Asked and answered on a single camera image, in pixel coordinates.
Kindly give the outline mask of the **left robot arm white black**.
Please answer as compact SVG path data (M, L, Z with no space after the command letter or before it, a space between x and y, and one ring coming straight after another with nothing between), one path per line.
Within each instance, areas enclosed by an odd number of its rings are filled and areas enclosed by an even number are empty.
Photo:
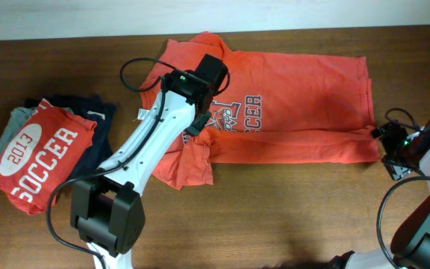
M228 67L206 54L194 70L172 68L142 123L96 172L72 187L70 224L97 268L131 268L146 216L141 196L153 170L182 133L198 135L212 99L229 85Z

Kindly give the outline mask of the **orange McKinney Boyd soccer t-shirt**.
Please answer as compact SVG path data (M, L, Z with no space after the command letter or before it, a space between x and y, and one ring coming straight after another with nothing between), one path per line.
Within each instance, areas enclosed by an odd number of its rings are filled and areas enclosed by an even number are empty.
M228 66L231 80L214 97L200 135L181 134L156 166L175 189L209 185L212 166L361 163L379 160L372 81L364 57L233 51L212 33L170 40L143 82L144 108L171 67L194 69L204 55Z

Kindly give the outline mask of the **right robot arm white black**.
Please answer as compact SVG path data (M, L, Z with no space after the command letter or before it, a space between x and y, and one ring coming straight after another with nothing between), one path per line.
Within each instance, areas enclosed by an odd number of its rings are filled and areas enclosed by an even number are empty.
M384 209L393 192L410 182L427 182L430 191L430 119L424 126L389 118L371 132L384 148L382 163L394 185L384 195L376 217L379 249L368 253L350 251L335 256L331 269L430 268L430 194L396 230L389 245L381 232Z

